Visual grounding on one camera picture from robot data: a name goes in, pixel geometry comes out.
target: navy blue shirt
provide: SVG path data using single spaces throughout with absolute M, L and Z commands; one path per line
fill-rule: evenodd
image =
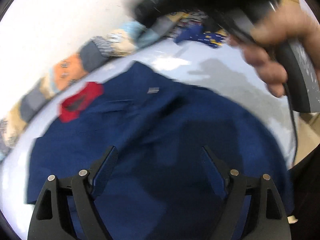
M 205 145 L 231 169 L 270 174 L 292 211 L 285 161 L 260 121 L 211 90 L 175 82 L 138 62 L 103 84 L 103 94 L 78 118 L 56 119 L 36 140 L 27 202 L 37 200 L 49 175 L 64 178 L 88 169 L 110 145 L 119 159 L 95 205 L 114 240 L 207 236 L 225 196 L 219 174 L 202 154 Z

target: human hand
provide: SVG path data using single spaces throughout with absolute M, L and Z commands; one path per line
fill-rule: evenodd
M 266 47 L 298 37 L 320 80 L 320 26 L 299 6 L 282 6 L 271 12 L 251 30 L 251 36 Z M 281 97 L 285 94 L 283 83 L 288 79 L 287 72 L 282 65 L 271 60 L 265 49 L 255 44 L 244 44 L 233 36 L 228 44 L 242 49 L 244 60 L 255 68 L 272 95 Z

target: red garment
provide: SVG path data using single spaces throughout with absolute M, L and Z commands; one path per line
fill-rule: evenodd
M 103 94 L 103 85 L 96 82 L 87 82 L 79 93 L 67 98 L 60 105 L 59 119 L 61 122 L 70 122 L 77 119 L 80 112 L 86 109 L 98 96 Z

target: table surface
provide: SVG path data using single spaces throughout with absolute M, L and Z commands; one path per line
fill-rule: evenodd
M 0 116 L 32 87 L 44 69 L 73 53 L 90 37 L 104 35 L 127 20 L 119 4 L 121 0 L 15 0 L 0 22 L 0 36 L 4 37 L 0 41 L 0 68 L 5 73 L 0 79 L 0 101 L 6 102 Z M 300 4 L 312 14 L 304 0 Z M 24 200 L 35 139 L 57 117 L 58 104 L 64 98 L 81 89 L 84 82 L 105 82 L 118 75 L 133 60 L 181 82 L 208 87 L 241 104 L 270 129 L 291 163 L 294 137 L 287 99 L 269 94 L 254 69 L 243 61 L 241 52 L 227 45 L 211 49 L 197 42 L 177 45 L 167 39 L 101 67 L 54 98 L 30 123 L 0 166 L 0 209 L 22 240 L 27 239 L 33 211 L 33 205 L 24 204 Z

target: orange fabric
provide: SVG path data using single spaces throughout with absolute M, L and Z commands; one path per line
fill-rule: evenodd
M 60 91 L 88 74 L 88 72 L 83 69 L 81 58 L 77 53 L 55 65 L 53 72 L 54 83 Z

